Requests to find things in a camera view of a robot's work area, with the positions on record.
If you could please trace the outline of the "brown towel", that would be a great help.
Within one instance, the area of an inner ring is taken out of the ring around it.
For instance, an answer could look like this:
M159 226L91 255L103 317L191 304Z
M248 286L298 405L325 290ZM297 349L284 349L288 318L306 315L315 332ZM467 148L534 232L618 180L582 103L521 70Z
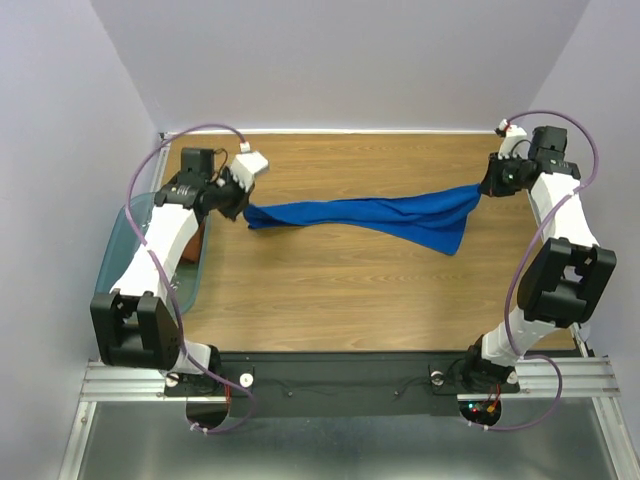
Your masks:
M187 242L182 255L182 263L197 264L200 261L204 240L204 227L201 226Z

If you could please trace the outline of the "blue towel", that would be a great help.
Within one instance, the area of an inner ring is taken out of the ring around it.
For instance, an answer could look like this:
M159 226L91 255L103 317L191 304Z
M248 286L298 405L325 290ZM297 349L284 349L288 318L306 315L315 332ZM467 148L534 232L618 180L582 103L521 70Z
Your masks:
M445 255L458 252L467 219L481 195L477 184L416 196L300 201L250 205L243 212L253 230L344 224L379 231Z

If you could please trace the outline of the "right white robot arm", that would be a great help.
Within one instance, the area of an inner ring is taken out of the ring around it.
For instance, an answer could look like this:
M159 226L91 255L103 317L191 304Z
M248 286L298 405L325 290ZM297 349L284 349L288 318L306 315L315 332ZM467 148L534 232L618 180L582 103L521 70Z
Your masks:
M565 158L566 129L527 133L504 120L496 132L502 143L489 156L480 192L526 192L537 231L508 288L504 319L469 347L460 366L471 392L515 382L516 363L541 339L589 321L617 264L586 220L579 167Z

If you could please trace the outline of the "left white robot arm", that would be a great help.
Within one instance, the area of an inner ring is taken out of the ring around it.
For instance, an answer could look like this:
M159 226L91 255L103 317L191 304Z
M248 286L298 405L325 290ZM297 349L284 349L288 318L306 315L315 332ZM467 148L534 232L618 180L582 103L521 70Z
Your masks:
M220 353L186 340L171 281L192 238L211 211L234 220L248 206L268 160L243 143L216 166L212 149L185 148L178 172L154 195L150 223L124 273L90 312L101 360L110 366L188 375L199 393L222 382Z

